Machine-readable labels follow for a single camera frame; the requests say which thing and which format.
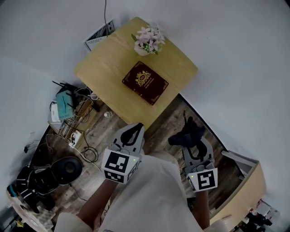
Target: book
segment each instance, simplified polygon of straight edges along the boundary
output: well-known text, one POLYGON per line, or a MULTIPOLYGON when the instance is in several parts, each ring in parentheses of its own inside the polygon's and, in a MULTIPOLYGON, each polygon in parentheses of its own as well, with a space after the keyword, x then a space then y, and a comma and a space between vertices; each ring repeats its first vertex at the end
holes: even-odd
POLYGON ((141 61, 134 65, 122 82, 151 105, 168 86, 166 80, 141 61))

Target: teal device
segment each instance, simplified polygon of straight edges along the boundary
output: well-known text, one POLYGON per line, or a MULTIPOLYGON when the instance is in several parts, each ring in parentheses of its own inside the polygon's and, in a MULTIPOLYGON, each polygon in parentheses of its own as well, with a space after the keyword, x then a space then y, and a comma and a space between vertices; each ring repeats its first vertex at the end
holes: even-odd
POLYGON ((58 104, 58 117, 64 120, 74 116, 72 93, 65 90, 56 95, 56 102, 58 104))

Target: wooden floor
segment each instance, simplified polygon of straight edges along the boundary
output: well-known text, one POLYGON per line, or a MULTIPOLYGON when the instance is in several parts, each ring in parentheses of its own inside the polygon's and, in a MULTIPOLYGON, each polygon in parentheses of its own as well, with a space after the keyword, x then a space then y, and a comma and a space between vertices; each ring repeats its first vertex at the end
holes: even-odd
MULTIPOLYGON (((126 123, 115 113, 111 118, 105 118, 103 116, 104 112, 111 110, 101 101, 99 101, 98 104, 100 106, 100 113, 95 116, 95 124, 91 130, 86 133, 86 139, 90 146, 98 150, 99 159, 96 164, 101 167, 102 154, 104 149, 110 144, 110 138, 118 129, 125 126, 126 123)), ((179 163, 180 172, 185 165, 181 148, 178 146, 170 146, 167 139, 171 135, 181 131, 184 126, 184 110, 186 111, 187 117, 192 116, 193 120, 199 126, 204 126, 198 116, 179 96, 177 96, 145 132, 145 144, 143 147, 145 154, 150 154, 154 151, 165 151, 173 155, 179 163)), ((204 136, 213 146, 215 166, 218 168, 218 187, 209 191, 209 205, 210 209, 213 209, 219 207, 240 184, 241 180, 238 178, 240 171, 233 160, 221 155, 223 148, 208 129, 206 129, 204 136)), ((89 199, 103 182, 103 176, 100 171, 94 165, 82 160, 80 155, 71 149, 64 139, 49 135, 48 144, 53 148, 53 153, 50 154, 47 148, 42 146, 41 149, 35 153, 32 164, 52 164, 62 157, 71 155, 77 156, 83 163, 83 171, 81 176, 73 182, 72 185, 81 198, 89 199)), ((197 150, 193 148, 192 152, 196 154, 197 150)), ((187 197, 192 197, 193 193, 184 175, 182 175, 182 181, 187 197)), ((61 212, 77 213, 80 207, 85 203, 78 198, 74 189, 68 186, 58 187, 52 196, 56 203, 56 206, 53 208, 53 211, 56 213, 54 221, 56 221, 57 216, 61 212)))

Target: sleeve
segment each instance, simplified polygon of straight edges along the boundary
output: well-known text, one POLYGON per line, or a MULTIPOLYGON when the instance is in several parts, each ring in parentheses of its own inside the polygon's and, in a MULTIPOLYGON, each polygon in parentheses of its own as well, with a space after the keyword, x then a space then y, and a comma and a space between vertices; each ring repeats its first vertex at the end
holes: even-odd
POLYGON ((78 216, 70 213, 61 213, 54 232, 92 232, 92 229, 78 216))

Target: small bottle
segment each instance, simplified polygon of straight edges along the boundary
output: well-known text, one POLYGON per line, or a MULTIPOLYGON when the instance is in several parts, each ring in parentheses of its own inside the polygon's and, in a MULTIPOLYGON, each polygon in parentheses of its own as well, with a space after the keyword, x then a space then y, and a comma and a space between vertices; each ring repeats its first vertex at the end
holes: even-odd
POLYGON ((112 116, 113 116, 113 113, 111 111, 107 111, 107 112, 104 113, 104 117, 105 118, 110 118, 112 116))

